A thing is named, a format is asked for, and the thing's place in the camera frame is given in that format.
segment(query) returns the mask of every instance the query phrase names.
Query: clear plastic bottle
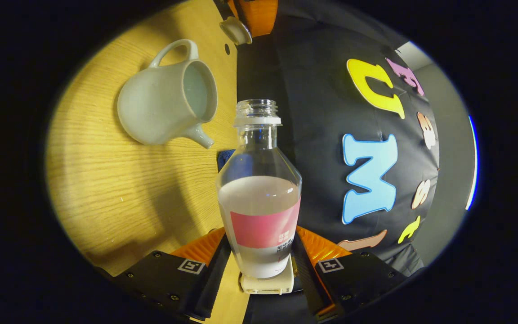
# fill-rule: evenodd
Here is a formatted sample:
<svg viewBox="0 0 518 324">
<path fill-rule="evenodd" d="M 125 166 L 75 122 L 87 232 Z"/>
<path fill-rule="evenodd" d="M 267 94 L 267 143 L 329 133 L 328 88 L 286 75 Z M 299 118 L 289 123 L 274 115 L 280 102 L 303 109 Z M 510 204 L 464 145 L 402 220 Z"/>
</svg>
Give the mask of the clear plastic bottle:
<svg viewBox="0 0 518 324">
<path fill-rule="evenodd" d="M 241 272 L 255 279 L 281 273 L 290 256 L 302 179 L 277 147 L 275 101 L 237 103 L 239 147 L 217 176 L 219 208 Z"/>
</svg>

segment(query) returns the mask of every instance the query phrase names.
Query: bottle neck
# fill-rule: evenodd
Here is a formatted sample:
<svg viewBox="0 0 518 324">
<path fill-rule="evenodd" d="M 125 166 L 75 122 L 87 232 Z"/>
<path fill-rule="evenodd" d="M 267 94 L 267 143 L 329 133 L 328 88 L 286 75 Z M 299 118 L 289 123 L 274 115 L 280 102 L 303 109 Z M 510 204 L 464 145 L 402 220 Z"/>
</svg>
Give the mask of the bottle neck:
<svg viewBox="0 0 518 324">
<path fill-rule="evenodd" d="M 277 147 L 276 125 L 247 125 L 238 127 L 239 147 L 245 149 L 274 149 Z"/>
</svg>

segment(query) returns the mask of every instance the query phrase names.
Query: gray wall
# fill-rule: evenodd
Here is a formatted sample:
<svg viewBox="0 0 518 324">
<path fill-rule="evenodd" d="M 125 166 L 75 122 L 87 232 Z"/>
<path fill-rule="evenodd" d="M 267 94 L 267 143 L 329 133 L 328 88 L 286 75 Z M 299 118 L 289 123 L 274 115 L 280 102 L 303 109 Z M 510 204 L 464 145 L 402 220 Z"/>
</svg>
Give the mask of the gray wall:
<svg viewBox="0 0 518 324">
<path fill-rule="evenodd" d="M 425 265 L 452 240 L 465 216 L 475 167 L 468 112 L 450 80 L 430 63 L 413 73 L 433 109 L 440 151 L 440 171 L 433 203 L 413 246 Z"/>
</svg>

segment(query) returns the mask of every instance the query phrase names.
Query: white ceramic pitcher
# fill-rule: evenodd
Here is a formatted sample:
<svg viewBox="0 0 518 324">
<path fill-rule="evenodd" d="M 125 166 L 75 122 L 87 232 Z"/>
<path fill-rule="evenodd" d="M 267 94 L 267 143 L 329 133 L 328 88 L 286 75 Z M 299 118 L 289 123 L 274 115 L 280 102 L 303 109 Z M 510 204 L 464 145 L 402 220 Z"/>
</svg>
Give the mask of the white ceramic pitcher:
<svg viewBox="0 0 518 324">
<path fill-rule="evenodd" d="M 187 47 L 187 59 L 159 66 L 165 54 L 180 45 Z M 125 83 L 117 101 L 123 128 L 146 145 L 187 137 L 208 149 L 214 142 L 203 133 L 201 124 L 209 122 L 216 111 L 213 74 L 199 60 L 197 45 L 189 39 L 174 41 L 162 49 L 148 68 Z"/>
</svg>

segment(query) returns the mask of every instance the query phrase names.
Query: yellow letter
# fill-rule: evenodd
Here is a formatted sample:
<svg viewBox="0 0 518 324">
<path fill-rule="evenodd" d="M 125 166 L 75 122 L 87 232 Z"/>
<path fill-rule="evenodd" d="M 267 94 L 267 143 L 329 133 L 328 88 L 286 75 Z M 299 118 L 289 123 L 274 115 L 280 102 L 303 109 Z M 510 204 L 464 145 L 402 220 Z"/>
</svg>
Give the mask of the yellow letter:
<svg viewBox="0 0 518 324">
<path fill-rule="evenodd" d="M 351 79 L 353 80 L 353 83 L 355 83 L 357 90 L 359 90 L 366 101 L 369 101 L 370 104 L 379 109 L 398 113 L 401 119 L 405 119 L 403 105 L 401 104 L 401 101 L 396 94 L 393 94 L 393 98 L 377 94 L 369 88 L 369 85 L 365 80 L 366 77 L 371 77 L 385 82 L 387 86 L 392 89 L 393 83 L 391 82 L 389 76 L 387 76 L 387 72 L 385 72 L 385 70 L 383 70 L 380 65 L 371 65 L 369 63 L 359 61 L 358 59 L 348 59 L 347 71 L 349 71 Z"/>
</svg>

